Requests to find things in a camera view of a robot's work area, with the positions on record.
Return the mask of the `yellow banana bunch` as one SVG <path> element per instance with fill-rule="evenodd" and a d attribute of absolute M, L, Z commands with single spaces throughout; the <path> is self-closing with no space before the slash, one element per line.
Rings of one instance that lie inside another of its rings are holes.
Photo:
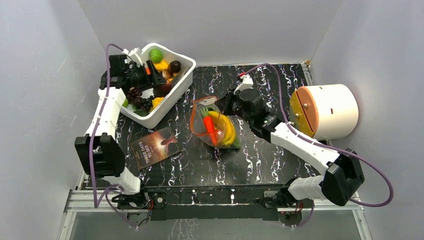
<path fill-rule="evenodd" d="M 226 115 L 217 111 L 209 111 L 208 116 L 210 116 L 218 128 L 224 132 L 221 144 L 230 147 L 236 140 L 236 130 L 232 121 Z"/>

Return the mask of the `green leafy vegetable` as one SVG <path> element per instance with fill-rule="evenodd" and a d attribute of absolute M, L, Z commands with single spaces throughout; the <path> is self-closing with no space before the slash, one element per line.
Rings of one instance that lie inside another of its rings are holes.
<path fill-rule="evenodd" d="M 206 136 L 215 148 L 238 149 L 236 128 L 230 118 L 211 107 L 200 109 Z"/>

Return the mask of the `clear zip top bag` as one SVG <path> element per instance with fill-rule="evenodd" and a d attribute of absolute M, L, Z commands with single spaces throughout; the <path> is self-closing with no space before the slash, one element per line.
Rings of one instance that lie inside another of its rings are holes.
<path fill-rule="evenodd" d="M 240 135 L 233 121 L 218 108 L 217 101 L 217 97 L 207 96 L 192 102 L 190 130 L 213 148 L 240 149 Z"/>

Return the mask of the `red carrot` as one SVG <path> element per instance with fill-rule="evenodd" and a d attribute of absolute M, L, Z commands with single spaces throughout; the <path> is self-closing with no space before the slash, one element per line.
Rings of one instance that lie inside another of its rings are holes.
<path fill-rule="evenodd" d="M 202 121 L 207 130 L 212 145 L 216 146 L 218 144 L 218 135 L 213 119 L 210 116 L 205 116 Z"/>

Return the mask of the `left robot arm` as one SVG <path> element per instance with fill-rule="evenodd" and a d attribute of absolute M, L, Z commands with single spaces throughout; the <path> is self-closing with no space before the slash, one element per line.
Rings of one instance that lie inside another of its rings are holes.
<path fill-rule="evenodd" d="M 89 128 L 75 139 L 74 146 L 83 170 L 92 183 L 104 179 L 137 208 L 149 203 L 149 194 L 141 189 L 141 181 L 126 167 L 125 154 L 116 142 L 116 128 L 125 101 L 141 96 L 141 91 L 166 84 L 154 63 L 148 59 L 137 63 L 125 54 L 110 55 L 107 70 L 101 76 L 99 101 Z"/>

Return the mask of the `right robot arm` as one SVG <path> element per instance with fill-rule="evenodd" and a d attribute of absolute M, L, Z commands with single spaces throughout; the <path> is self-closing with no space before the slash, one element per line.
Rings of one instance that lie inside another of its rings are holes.
<path fill-rule="evenodd" d="M 261 198 L 264 207 L 295 207 L 304 199 L 324 199 L 345 206 L 365 181 L 360 162 L 351 151 L 329 149 L 293 129 L 268 110 L 257 90 L 229 90 L 215 105 L 222 114 L 248 123 L 257 137 L 288 150 L 319 172 L 313 177 L 291 178 L 278 191 L 265 191 Z"/>

